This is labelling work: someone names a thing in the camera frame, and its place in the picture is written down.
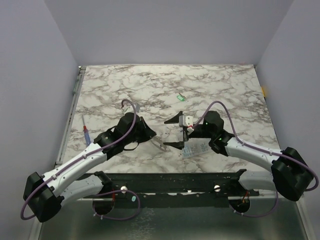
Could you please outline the metal key organizer plate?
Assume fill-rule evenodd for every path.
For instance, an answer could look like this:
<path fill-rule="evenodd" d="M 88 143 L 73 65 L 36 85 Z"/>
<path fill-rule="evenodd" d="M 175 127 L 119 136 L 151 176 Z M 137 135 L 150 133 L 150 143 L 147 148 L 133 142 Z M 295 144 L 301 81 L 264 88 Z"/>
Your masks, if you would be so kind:
<path fill-rule="evenodd" d="M 162 152 L 167 152 L 167 146 L 164 144 L 164 142 L 161 140 L 160 137 L 158 136 L 154 136 L 150 142 L 156 147 L 158 148 L 160 151 Z"/>

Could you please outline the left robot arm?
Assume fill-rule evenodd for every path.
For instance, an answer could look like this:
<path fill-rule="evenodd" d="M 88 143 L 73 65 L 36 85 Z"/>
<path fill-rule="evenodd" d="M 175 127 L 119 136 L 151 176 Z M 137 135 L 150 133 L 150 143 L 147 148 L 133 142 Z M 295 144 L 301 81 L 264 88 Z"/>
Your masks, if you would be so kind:
<path fill-rule="evenodd" d="M 23 207 L 32 211 L 31 218 L 44 223 L 53 218 L 66 203 L 83 197 L 106 197 L 111 190 L 104 173 L 83 180 L 80 177 L 92 168 L 122 153 L 131 143 L 145 143 L 156 136 L 143 117 L 134 112 L 122 116 L 117 125 L 100 133 L 81 153 L 44 174 L 27 177 Z"/>

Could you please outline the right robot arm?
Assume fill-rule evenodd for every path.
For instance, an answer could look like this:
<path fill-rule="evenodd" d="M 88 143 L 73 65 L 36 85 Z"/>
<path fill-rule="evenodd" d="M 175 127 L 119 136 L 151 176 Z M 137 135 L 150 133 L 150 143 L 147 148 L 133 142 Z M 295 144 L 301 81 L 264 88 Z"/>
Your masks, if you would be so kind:
<path fill-rule="evenodd" d="M 208 145 L 215 153 L 248 161 L 268 171 L 268 174 L 244 173 L 231 181 L 229 189 L 236 196 L 262 187 L 264 190 L 276 190 L 286 199 L 296 202 L 314 179 L 296 149 L 272 149 L 246 143 L 224 129 L 224 120 L 217 111 L 208 111 L 202 124 L 194 124 L 193 117 L 184 115 L 182 111 L 166 120 L 165 124 L 178 124 L 182 129 L 182 141 L 169 142 L 168 146 L 182 150 L 189 139 L 208 139 Z"/>

